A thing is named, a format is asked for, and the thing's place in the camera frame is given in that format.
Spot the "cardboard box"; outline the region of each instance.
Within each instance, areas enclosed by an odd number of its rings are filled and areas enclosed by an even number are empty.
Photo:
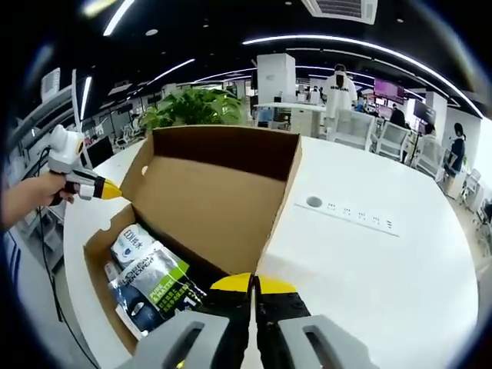
[[[131,205],[85,248],[101,305],[131,353],[137,341],[115,313],[104,273],[118,234],[140,223],[191,265],[188,276],[205,291],[227,274],[254,272],[300,159],[300,137],[281,131],[237,126],[153,131],[121,185]]]

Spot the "column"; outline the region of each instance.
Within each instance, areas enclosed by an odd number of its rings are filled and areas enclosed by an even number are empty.
[[[443,144],[444,128],[446,126],[447,99],[436,92],[428,91],[425,96],[425,104],[436,111],[436,136],[437,142]]]
[[[295,97],[295,59],[287,54],[259,55],[258,63],[258,102],[273,102],[281,96],[282,101],[294,102]]]
[[[238,90],[238,99],[242,99],[244,96],[246,96],[246,81],[244,79],[240,79],[237,81],[234,81],[236,84],[236,89]]]

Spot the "electrical socket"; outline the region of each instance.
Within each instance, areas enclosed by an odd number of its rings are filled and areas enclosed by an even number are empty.
[[[376,214],[375,212],[363,211],[350,206],[342,206],[335,201],[327,201],[318,196],[303,197],[295,204],[317,213],[325,214],[334,218],[344,219],[351,223],[359,224],[363,227],[371,228],[376,231],[392,234],[400,237],[393,220]]]

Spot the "monitor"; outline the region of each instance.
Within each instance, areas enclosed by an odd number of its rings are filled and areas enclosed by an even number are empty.
[[[436,122],[436,111],[419,100],[415,100],[414,115],[432,125]]]
[[[390,119],[391,115],[393,114],[393,109],[384,105],[379,105],[377,112],[382,118]]]
[[[382,79],[374,81],[374,94],[380,98],[387,98],[398,104],[404,103],[405,89]]]

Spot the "led light strip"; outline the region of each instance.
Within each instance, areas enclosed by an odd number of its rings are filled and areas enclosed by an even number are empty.
[[[234,81],[235,79],[247,79],[247,78],[251,78],[251,76],[250,75],[242,75],[241,77],[224,79],[224,80],[222,80],[222,82],[229,82],[229,81]]]
[[[156,78],[154,78],[152,81],[150,81],[149,83],[146,84],[146,86],[149,86],[152,82],[155,82],[157,81],[159,78],[162,78],[164,77],[165,75],[168,75],[169,73],[171,73],[172,71],[175,71],[176,69],[178,68],[181,68],[181,67],[184,67],[186,64],[190,64],[194,62],[194,59],[190,59],[190,60],[187,60],[185,61],[184,63],[181,63],[180,65],[176,65],[175,67],[169,69],[168,71],[165,71],[164,73],[161,73],[160,75],[158,75]]]
[[[227,71],[225,73],[220,73],[218,75],[209,75],[208,77],[197,79],[196,81],[193,81],[193,83],[199,83],[199,82],[204,81],[205,79],[209,79],[209,78],[221,77],[222,75],[232,75],[233,73],[240,73],[242,71],[253,71],[255,69],[256,68],[246,68],[246,69],[239,69],[237,71]]]
[[[113,31],[115,30],[115,27],[118,25],[118,23],[121,21],[121,18],[123,18],[123,15],[125,15],[126,11],[130,8],[131,4],[133,4],[135,0],[125,0],[123,4],[118,8],[116,11],[115,15],[113,15],[113,18],[111,18],[111,21],[108,23],[108,27],[105,29],[105,33],[103,33],[103,36],[109,36]]]
[[[344,52],[343,50],[334,50],[334,49],[331,49],[331,48],[324,48],[321,50],[322,52],[334,52],[334,53],[337,53],[337,54],[346,54],[346,55],[352,55],[352,56],[357,56],[358,58],[363,58],[363,59],[368,59],[368,60],[372,60],[372,58],[370,56],[366,56],[366,55],[361,55],[361,54],[357,54],[355,52]]]
[[[480,111],[479,108],[455,85],[453,85],[450,81],[448,81],[445,77],[437,73],[435,70],[427,67],[426,65],[420,63],[419,61],[412,59],[405,54],[401,54],[400,52],[395,52],[390,50],[389,48],[384,48],[383,46],[379,46],[376,44],[371,44],[370,42],[365,42],[361,40],[356,40],[353,38],[345,38],[345,37],[337,37],[337,36],[329,36],[329,35],[284,35],[284,36],[274,36],[274,37],[265,37],[265,38],[256,38],[253,40],[248,40],[243,42],[243,45],[252,45],[259,44],[262,42],[271,42],[271,41],[279,41],[279,40],[292,40],[292,39],[310,39],[310,40],[323,40],[323,41],[335,41],[335,42],[345,42],[348,44],[356,44],[360,46],[364,46],[367,48],[372,48],[374,50],[378,50],[379,52],[384,52],[386,54],[397,57],[401,60],[405,60],[406,62],[415,65],[419,69],[427,72],[428,74],[434,76],[439,81],[443,82],[447,87],[451,88],[454,92],[457,93],[469,106],[481,117],[484,118],[484,115]]]
[[[310,65],[296,65],[295,68],[304,68],[304,69],[320,69],[323,71],[334,71],[334,68],[327,68],[327,67],[313,67]],[[355,71],[347,71],[348,75],[358,75],[359,77],[364,77],[364,78],[369,78],[369,79],[375,79],[374,77],[370,75],[363,75],[361,73],[357,73]]]
[[[82,106],[80,109],[80,121],[84,120],[85,106],[87,105],[87,98],[89,95],[89,89],[91,88],[92,77],[85,79],[84,94],[82,95]]]

